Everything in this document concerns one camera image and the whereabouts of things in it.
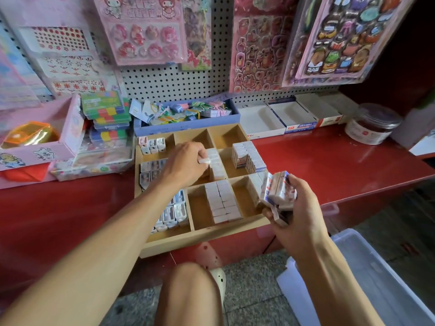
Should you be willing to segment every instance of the hand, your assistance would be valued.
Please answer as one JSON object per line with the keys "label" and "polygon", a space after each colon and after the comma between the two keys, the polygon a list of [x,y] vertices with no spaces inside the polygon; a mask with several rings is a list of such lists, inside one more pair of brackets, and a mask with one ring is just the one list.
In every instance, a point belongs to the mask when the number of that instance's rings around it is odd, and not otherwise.
{"label": "hand", "polygon": [[297,262],[329,236],[319,202],[308,183],[294,175],[289,175],[288,179],[297,190],[289,225],[283,228],[276,224],[269,208],[265,208],[263,214],[269,219],[277,239]]}
{"label": "hand", "polygon": [[207,158],[202,143],[186,142],[178,144],[169,156],[159,180],[175,187],[175,190],[191,186],[207,170],[208,164],[198,164],[199,159]]}

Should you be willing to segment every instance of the red table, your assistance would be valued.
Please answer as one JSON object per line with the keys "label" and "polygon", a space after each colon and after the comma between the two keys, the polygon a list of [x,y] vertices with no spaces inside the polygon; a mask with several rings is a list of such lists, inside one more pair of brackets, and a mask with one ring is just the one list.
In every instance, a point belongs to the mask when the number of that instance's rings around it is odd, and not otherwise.
{"label": "red table", "polygon": [[[435,171],[387,140],[367,146],[342,125],[254,141],[269,171],[305,179],[326,217],[339,230],[354,226],[393,197]],[[133,198],[133,169],[68,182],[47,182],[0,191],[0,309],[41,277]],[[142,260],[123,293],[158,285],[176,263],[207,268],[276,249],[263,226]]]}

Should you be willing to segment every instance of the forearm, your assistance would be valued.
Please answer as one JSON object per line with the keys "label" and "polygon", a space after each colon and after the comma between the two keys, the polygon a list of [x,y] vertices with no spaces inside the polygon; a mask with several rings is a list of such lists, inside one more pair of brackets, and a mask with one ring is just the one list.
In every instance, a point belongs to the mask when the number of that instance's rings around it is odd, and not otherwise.
{"label": "forearm", "polygon": [[99,325],[176,192],[154,182],[25,291],[0,325]]}
{"label": "forearm", "polygon": [[296,262],[322,326],[384,325],[330,238]]}

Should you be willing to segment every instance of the tiled floor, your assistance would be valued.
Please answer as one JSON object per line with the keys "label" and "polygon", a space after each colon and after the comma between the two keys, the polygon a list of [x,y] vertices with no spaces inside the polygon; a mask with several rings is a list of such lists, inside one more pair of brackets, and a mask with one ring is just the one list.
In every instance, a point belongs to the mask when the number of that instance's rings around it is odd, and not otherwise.
{"label": "tiled floor", "polygon": [[[423,182],[355,227],[435,313],[435,180]],[[276,278],[287,254],[246,259],[224,267],[226,325],[299,325]],[[160,287],[116,300],[101,326],[152,325]]]}

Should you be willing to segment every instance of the left hand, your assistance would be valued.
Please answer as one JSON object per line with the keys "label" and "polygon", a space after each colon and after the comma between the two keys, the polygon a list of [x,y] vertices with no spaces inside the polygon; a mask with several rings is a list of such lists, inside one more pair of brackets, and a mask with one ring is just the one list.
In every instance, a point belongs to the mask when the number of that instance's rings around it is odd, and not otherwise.
{"label": "left hand", "polygon": [[175,186],[176,190],[191,186],[209,166],[206,163],[198,163],[198,160],[203,158],[207,158],[207,151],[202,143],[178,144],[160,173],[159,180]]}

